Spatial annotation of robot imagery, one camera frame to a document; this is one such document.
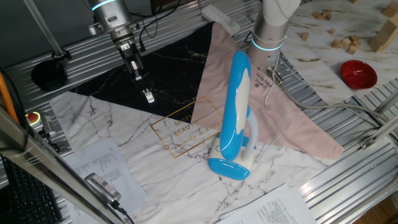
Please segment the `gold rectangle outline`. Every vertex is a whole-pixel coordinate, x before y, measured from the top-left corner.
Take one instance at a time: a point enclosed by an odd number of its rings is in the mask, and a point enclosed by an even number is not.
[[[203,96],[203,97],[201,97],[199,100],[202,100],[203,98],[205,98],[205,99],[211,104],[211,106],[214,107],[214,109],[220,114],[220,116],[223,117],[223,115],[220,113],[220,111],[217,109],[217,107],[207,98],[207,96]],[[169,147],[166,145],[166,143],[163,141],[163,139],[159,136],[159,134],[157,133],[157,131],[154,129],[153,125],[155,125],[155,124],[157,124],[158,122],[161,122],[162,120],[168,118],[169,116],[172,116],[173,114],[175,114],[175,113],[177,113],[177,112],[179,112],[179,111],[181,111],[181,110],[183,110],[183,109],[189,107],[190,105],[196,103],[196,102],[199,101],[199,100],[195,100],[194,102],[188,104],[187,106],[184,106],[183,108],[181,108],[181,109],[179,109],[179,110],[177,110],[177,111],[175,111],[175,112],[173,112],[173,113],[167,115],[166,117],[164,117],[164,118],[162,118],[162,119],[156,121],[155,123],[150,124],[150,127],[152,128],[152,130],[155,132],[155,134],[157,135],[157,137],[162,141],[163,145],[167,148],[167,150],[169,151],[169,153],[172,155],[172,157],[173,157],[174,159],[176,159],[176,158],[178,158],[178,157],[184,155],[186,152],[190,151],[190,150],[193,149],[194,147],[197,147],[198,145],[200,145],[201,143],[207,141],[208,139],[210,139],[210,138],[216,136],[216,135],[217,135],[218,133],[220,133],[220,132],[217,132],[216,134],[214,134],[214,135],[212,135],[212,136],[206,138],[205,140],[199,142],[198,144],[192,146],[190,149],[187,149],[187,150],[184,151],[183,153],[181,153],[181,154],[175,156],[175,155],[172,153],[172,151],[169,149]]]

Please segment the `lamp base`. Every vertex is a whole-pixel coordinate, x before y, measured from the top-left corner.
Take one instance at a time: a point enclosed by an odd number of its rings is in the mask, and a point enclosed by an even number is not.
[[[208,160],[210,169],[216,174],[223,175],[234,180],[244,180],[249,177],[251,173],[250,167],[253,165],[254,157],[257,153],[254,151],[249,159],[245,161],[242,160],[242,153],[246,149],[248,141],[248,137],[243,137],[243,143],[237,158],[233,161],[228,161],[224,159],[223,155],[221,154],[220,134],[218,134],[214,138],[213,145],[211,146]]]

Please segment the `marble pattern sheet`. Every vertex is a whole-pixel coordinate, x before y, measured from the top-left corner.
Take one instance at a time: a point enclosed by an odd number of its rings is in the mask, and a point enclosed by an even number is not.
[[[281,51],[325,103],[334,105],[353,95],[350,88],[290,27]]]
[[[352,89],[355,95],[362,97],[396,78],[398,74],[397,40],[385,51],[379,53],[375,53],[368,45],[388,20],[388,17],[381,12],[389,3],[390,0],[360,0],[355,4],[351,4],[347,0],[312,1],[303,4],[296,10],[290,21],[290,28],[298,35],[301,35],[302,32],[309,33],[308,40],[305,43],[315,52],[318,58],[331,68],[336,74],[336,79],[340,79],[340,67],[347,60],[360,60],[372,66],[378,77],[376,86],[368,90]],[[314,12],[322,13],[325,11],[331,12],[332,18],[330,21],[319,21],[312,16]],[[336,30],[333,35],[328,33],[330,29]],[[331,47],[333,40],[343,40],[351,35],[357,35],[361,42],[360,49],[354,55],[348,54],[347,49]],[[336,89],[333,94],[340,95],[340,89]]]
[[[197,97],[212,30],[213,23],[206,24],[189,36],[141,57],[146,74],[141,74],[143,79],[140,81],[133,80],[126,66],[121,65],[71,91],[167,116]],[[146,88],[155,99],[151,104],[142,92]]]
[[[51,106],[74,151],[112,137],[134,178],[148,195],[135,223],[213,223],[283,183],[302,186],[333,163],[293,149],[270,147],[256,157],[244,181],[213,173],[207,164],[212,140],[174,159],[150,127],[161,116],[66,92]],[[261,155],[266,145],[258,142]]]

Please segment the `white marble mat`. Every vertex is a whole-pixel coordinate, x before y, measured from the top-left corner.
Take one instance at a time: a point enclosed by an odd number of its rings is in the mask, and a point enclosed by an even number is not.
[[[144,209],[132,216],[137,224],[213,223],[283,183],[300,187],[333,163],[271,147],[249,178],[231,180],[208,167],[212,140],[174,159],[150,128],[160,116],[70,92],[50,103],[74,151],[99,138],[115,138],[148,195]],[[257,143],[261,152],[265,146]]]
[[[371,50],[368,43],[377,34],[388,17],[382,15],[383,9],[389,4],[390,0],[373,1],[360,0],[356,4],[351,4],[347,0],[319,0],[300,6],[291,18],[290,31],[285,44],[282,46],[282,52],[289,59],[289,62],[296,70],[309,82],[320,97],[328,104],[340,102],[347,99],[349,91],[347,87],[341,86],[340,67],[347,60],[360,60],[368,63],[375,69],[378,81],[374,88],[368,90],[352,89],[354,95],[362,97],[375,88],[391,81],[398,74],[398,40],[394,41],[387,50],[375,53]],[[331,21],[316,20],[312,14],[314,12],[330,11]],[[328,31],[336,30],[333,35]],[[291,39],[291,30],[297,35]],[[306,42],[298,40],[302,32],[308,32],[309,37]],[[346,49],[334,49],[331,47],[333,40],[343,40],[351,35],[359,37],[361,48],[354,55],[347,54]],[[307,53],[302,49],[310,47],[313,53]],[[324,80],[324,73],[328,73],[326,67],[319,65],[298,62],[293,58],[319,58],[324,62],[335,77]],[[320,88],[313,85],[319,82]]]

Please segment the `power strip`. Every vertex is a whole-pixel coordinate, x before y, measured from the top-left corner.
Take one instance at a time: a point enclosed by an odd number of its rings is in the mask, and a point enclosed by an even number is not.
[[[212,4],[203,8],[201,10],[201,15],[210,22],[220,23],[231,36],[241,29],[241,26],[237,22],[232,24],[232,19]]]

